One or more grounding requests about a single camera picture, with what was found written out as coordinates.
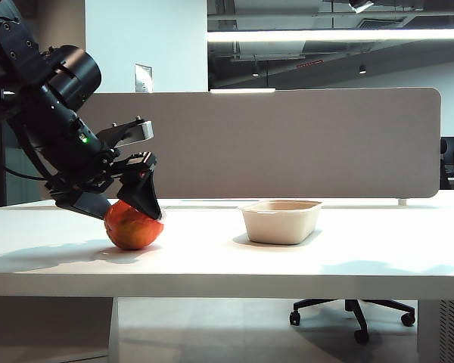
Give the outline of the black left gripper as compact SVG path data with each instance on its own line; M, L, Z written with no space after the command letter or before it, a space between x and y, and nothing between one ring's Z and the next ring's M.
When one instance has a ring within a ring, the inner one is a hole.
M152 122L141 117L111 126L97 135L81 119L74 120L55 147L44 148L46 159L58 170L47 184L56 206L103 220L111 207L104 192L117 178L122 184L117 197L140 213L159 220L162 213L153 180L155 155L140 152L117 160L119 146L153 137Z

